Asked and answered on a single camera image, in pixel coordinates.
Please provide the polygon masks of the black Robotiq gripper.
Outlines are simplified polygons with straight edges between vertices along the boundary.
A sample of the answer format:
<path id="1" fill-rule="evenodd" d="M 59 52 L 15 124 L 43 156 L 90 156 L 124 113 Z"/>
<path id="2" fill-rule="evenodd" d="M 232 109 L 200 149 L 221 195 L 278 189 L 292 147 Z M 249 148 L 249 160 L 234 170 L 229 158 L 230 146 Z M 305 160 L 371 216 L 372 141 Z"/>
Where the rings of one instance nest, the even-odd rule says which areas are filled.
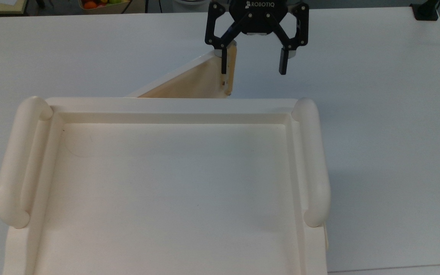
<path id="1" fill-rule="evenodd" d="M 221 58 L 221 73 L 227 73 L 228 47 L 239 33 L 246 35 L 268 35 L 274 33 L 281 42 L 279 73 L 285 75 L 288 59 L 296 54 L 296 49 L 308 43 L 309 5 L 293 3 L 288 0 L 231 0 L 228 12 L 234 23 L 221 36 L 215 36 L 215 22 L 226 11 L 219 2 L 210 2 L 205 29 L 205 43 L 215 49 Z M 296 33 L 288 38 L 280 25 L 283 18 L 291 13 L 296 18 Z"/>

